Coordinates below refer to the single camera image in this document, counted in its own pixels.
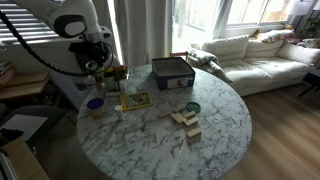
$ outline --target sofa cushion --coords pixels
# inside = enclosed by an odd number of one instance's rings
[[[276,52],[283,46],[283,40],[274,43],[263,43],[259,40],[249,40],[246,50],[246,58],[274,57]]]
[[[235,89],[265,86],[272,82],[271,76],[265,71],[241,60],[220,62],[225,74],[233,80],[229,83]]]
[[[314,67],[307,64],[278,57],[245,58],[244,61],[267,72],[273,80],[303,76],[308,71],[314,70]]]
[[[248,41],[249,37],[247,35],[215,39],[210,42],[205,42],[201,50],[216,55],[220,62],[232,59],[243,59]]]
[[[309,49],[293,44],[285,44],[276,55],[283,59],[290,59],[313,66],[320,57],[320,49]]]

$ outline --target white marble surface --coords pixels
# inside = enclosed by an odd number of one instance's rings
[[[217,179],[243,157],[250,143],[252,126],[248,109],[226,83],[196,70],[193,87],[159,91],[151,66],[130,71],[128,91],[148,91],[150,107],[124,112],[118,121],[118,97],[105,97],[107,113],[93,119],[84,101],[77,132],[91,162],[115,179]],[[158,118],[160,111],[194,101],[201,105],[199,122],[192,127]],[[186,133],[196,127],[201,136]]]

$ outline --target small bowl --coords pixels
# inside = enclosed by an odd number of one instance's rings
[[[102,98],[91,99],[87,103],[87,108],[90,110],[90,113],[93,117],[100,117],[104,113],[106,113],[106,109],[104,107],[104,100]]]

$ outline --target black cable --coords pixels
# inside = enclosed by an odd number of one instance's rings
[[[46,66],[56,72],[59,72],[61,74],[69,75],[69,76],[88,76],[88,75],[94,75],[94,74],[99,74],[99,73],[103,72],[103,71],[100,71],[100,72],[95,72],[95,73],[90,73],[90,72],[89,73],[73,73],[73,72],[67,72],[67,71],[61,70],[58,67],[51,65],[50,63],[43,60],[39,55],[36,54],[36,52],[34,52],[31,49],[31,47],[28,45],[28,43],[23,39],[23,37],[19,34],[17,29],[12,25],[12,23],[10,22],[8,17],[1,10],[0,10],[0,18],[1,18],[2,22],[6,24],[7,28],[11,31],[11,33],[18,39],[18,41],[24,47],[24,49],[26,49],[29,54],[31,54],[36,60],[38,60],[38,62],[40,62],[44,66]],[[111,53],[112,53],[112,60],[111,60],[111,63],[109,64],[109,67],[110,67],[113,62],[113,51],[112,51],[112,47],[109,44],[107,44],[107,45],[111,48]]]

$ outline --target box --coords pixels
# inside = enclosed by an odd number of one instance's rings
[[[152,72],[160,90],[193,86],[196,74],[181,57],[152,59]]]

